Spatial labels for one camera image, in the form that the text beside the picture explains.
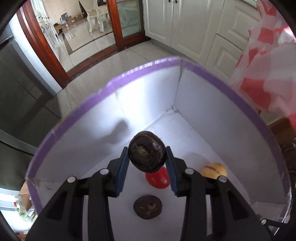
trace red and white cloth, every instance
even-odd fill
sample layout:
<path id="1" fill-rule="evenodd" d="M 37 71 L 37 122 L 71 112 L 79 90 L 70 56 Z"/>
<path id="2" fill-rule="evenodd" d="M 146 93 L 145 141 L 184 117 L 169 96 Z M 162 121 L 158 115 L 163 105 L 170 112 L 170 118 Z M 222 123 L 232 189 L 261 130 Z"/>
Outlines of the red and white cloth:
<path id="1" fill-rule="evenodd" d="M 288 117 L 296 132 L 296 38 L 268 0 L 257 0 L 257 10 L 229 84 L 255 108 Z"/>

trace yellow fruit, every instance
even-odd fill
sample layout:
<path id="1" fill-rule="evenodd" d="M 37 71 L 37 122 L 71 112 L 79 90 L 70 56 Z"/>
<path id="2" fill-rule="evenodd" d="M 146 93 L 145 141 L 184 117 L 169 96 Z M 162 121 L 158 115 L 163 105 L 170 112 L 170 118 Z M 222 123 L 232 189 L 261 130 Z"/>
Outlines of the yellow fruit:
<path id="1" fill-rule="evenodd" d="M 221 175 L 227 177 L 227 170 L 220 163 L 209 163 L 201 170 L 200 174 L 204 177 L 217 179 Z"/>

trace white chair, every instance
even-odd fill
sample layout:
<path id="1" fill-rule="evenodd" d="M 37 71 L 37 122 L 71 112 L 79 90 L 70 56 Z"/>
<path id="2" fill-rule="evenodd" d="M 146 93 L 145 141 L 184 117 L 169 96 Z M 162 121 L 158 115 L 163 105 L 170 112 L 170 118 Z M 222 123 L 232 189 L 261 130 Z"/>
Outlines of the white chair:
<path id="1" fill-rule="evenodd" d="M 98 6 L 97 0 L 80 0 L 80 3 L 82 4 L 85 11 L 87 12 L 87 20 L 89 22 L 89 32 L 92 32 L 92 29 L 95 26 L 92 19 L 97 18 L 97 22 L 100 25 L 100 32 L 103 33 L 104 32 L 103 15 L 106 16 L 106 22 L 109 23 L 107 5 Z"/>

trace brown cardboard box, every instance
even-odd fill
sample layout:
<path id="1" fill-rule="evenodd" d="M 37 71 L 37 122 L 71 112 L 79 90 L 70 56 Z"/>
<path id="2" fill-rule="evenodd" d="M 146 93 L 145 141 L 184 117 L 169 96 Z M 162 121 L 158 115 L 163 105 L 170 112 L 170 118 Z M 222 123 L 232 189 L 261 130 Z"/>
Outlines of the brown cardboard box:
<path id="1" fill-rule="evenodd" d="M 69 30 L 69 25 L 68 24 L 62 25 L 62 30 L 65 30 L 65 29 Z"/>
<path id="2" fill-rule="evenodd" d="M 69 26 L 71 26 L 71 25 L 73 25 L 74 23 L 75 23 L 75 18 L 69 16 L 69 17 L 67 18 L 67 24 L 68 24 Z"/>
<path id="3" fill-rule="evenodd" d="M 25 241 L 27 235 L 26 234 L 18 234 L 17 236 L 21 241 Z"/>
<path id="4" fill-rule="evenodd" d="M 20 198 L 24 204 L 26 211 L 28 211 L 32 206 L 32 203 L 30 200 L 30 193 L 29 193 L 27 182 L 24 183 L 24 185 L 22 186 L 22 189 L 20 190 Z"/>
<path id="5" fill-rule="evenodd" d="M 62 29 L 62 26 L 60 24 L 58 24 L 54 28 L 55 28 L 56 32 L 59 33 L 59 30 Z"/>
<path id="6" fill-rule="evenodd" d="M 83 19 L 83 17 L 81 16 L 81 14 L 75 16 L 75 21 L 76 21 L 76 22 L 78 22 L 78 21 L 80 21 L 80 20 L 82 20 L 82 19 Z"/>

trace brown round object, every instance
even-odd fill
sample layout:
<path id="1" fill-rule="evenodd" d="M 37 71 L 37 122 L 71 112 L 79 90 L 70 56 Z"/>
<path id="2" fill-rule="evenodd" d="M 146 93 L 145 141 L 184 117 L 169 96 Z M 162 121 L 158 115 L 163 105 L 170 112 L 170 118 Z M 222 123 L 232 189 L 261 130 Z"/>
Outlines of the brown round object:
<path id="1" fill-rule="evenodd" d="M 219 176 L 227 177 L 226 168 L 220 163 L 209 163 L 200 172 L 204 177 L 217 179 Z"/>
<path id="2" fill-rule="evenodd" d="M 134 202 L 133 209 L 140 218 L 149 220 L 161 214 L 163 204 L 158 197 L 146 195 Z"/>
<path id="3" fill-rule="evenodd" d="M 131 140 L 128 146 L 128 156 L 142 172 L 155 173 L 165 163 L 165 145 L 150 131 L 141 131 Z"/>

